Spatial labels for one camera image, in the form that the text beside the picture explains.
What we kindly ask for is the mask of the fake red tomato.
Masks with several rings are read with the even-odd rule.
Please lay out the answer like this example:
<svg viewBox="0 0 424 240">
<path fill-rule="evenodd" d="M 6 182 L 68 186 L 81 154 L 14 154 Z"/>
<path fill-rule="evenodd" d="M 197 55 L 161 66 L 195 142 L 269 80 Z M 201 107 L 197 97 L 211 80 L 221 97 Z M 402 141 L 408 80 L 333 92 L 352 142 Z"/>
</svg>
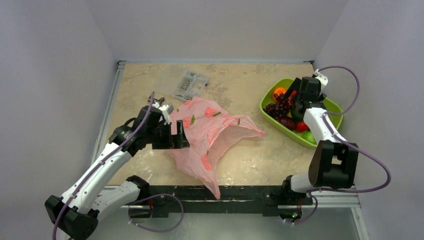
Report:
<svg viewBox="0 0 424 240">
<path fill-rule="evenodd" d="M 293 100 L 293 98 L 296 96 L 296 94 L 297 94 L 297 91 L 296 90 L 294 90 L 291 94 L 290 94 L 290 96 L 289 96 L 289 100 L 290 101 L 292 101 Z"/>
</svg>

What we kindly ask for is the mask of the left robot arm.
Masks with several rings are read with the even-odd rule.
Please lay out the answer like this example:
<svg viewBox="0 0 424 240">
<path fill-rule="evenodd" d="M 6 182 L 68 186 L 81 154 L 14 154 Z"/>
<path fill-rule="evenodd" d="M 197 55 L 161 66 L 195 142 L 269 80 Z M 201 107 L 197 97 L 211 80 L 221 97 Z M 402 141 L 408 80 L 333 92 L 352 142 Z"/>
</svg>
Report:
<svg viewBox="0 0 424 240">
<path fill-rule="evenodd" d="M 176 122 L 176 134 L 172 134 L 170 114 L 173 110 L 171 104 L 151 103 L 143 107 L 137 117 L 113 131 L 97 160 L 76 183 L 61 196 L 51 195 L 46 200 L 44 206 L 54 225 L 52 239 L 55 240 L 61 230 L 73 240 L 86 240 L 101 219 L 121 206 L 130 203 L 152 206 L 154 198 L 166 196 L 165 193 L 152 194 L 149 183 L 136 175 L 108 193 L 101 194 L 101 191 L 146 145 L 154 150 L 190 147 L 181 120 Z"/>
</svg>

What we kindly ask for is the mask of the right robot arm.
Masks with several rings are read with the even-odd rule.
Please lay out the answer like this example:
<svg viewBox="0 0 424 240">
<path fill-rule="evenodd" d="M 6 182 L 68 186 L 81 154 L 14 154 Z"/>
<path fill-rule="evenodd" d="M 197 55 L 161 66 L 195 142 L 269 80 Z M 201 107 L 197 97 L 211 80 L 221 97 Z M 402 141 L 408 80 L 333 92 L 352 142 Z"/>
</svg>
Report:
<svg viewBox="0 0 424 240">
<path fill-rule="evenodd" d="M 308 126 L 317 143 L 308 171 L 289 176 L 289 185 L 281 189 L 280 196 L 288 204 L 294 203 L 314 189 L 349 189 L 354 184 L 358 151 L 355 143 L 344 144 L 342 137 L 329 118 L 329 112 L 321 93 L 322 80 L 318 77 L 296 78 L 285 93 L 288 98 L 293 92 L 294 115 Z"/>
</svg>

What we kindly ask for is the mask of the fake dark grapes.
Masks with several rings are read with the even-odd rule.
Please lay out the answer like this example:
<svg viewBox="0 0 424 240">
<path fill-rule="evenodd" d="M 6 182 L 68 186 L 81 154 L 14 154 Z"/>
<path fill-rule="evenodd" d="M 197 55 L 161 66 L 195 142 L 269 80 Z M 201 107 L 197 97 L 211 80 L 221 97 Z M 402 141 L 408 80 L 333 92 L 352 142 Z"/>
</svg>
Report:
<svg viewBox="0 0 424 240">
<path fill-rule="evenodd" d="M 272 117 L 274 120 L 279 120 L 283 117 L 287 117 L 291 112 L 292 104 L 291 101 L 284 97 L 284 93 L 274 93 L 274 103 L 269 103 L 262 110 Z"/>
</svg>

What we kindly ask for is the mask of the fake green avocado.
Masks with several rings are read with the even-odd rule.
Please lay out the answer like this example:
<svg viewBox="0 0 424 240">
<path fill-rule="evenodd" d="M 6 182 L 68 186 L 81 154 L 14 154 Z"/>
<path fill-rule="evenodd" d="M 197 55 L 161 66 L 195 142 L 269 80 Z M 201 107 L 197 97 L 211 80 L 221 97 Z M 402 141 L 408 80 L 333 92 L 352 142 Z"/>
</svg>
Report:
<svg viewBox="0 0 424 240">
<path fill-rule="evenodd" d="M 291 114 L 291 118 L 295 121 L 295 122 L 302 122 L 303 121 L 303 115 L 302 113 L 299 113 L 295 107 L 293 107 L 290 110 L 290 114 Z"/>
</svg>

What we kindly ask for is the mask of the pink plastic bag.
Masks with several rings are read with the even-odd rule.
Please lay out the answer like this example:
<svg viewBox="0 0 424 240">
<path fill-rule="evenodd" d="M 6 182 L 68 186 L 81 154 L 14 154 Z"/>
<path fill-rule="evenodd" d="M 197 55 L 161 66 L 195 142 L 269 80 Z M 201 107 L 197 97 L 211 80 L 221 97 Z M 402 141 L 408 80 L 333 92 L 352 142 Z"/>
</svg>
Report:
<svg viewBox="0 0 424 240">
<path fill-rule="evenodd" d="M 200 180 L 219 200 L 216 167 L 226 151 L 243 138 L 263 137 L 265 132 L 246 115 L 230 115 L 213 100 L 193 97 L 169 116 L 182 121 L 188 148 L 167 150 L 178 170 Z"/>
</svg>

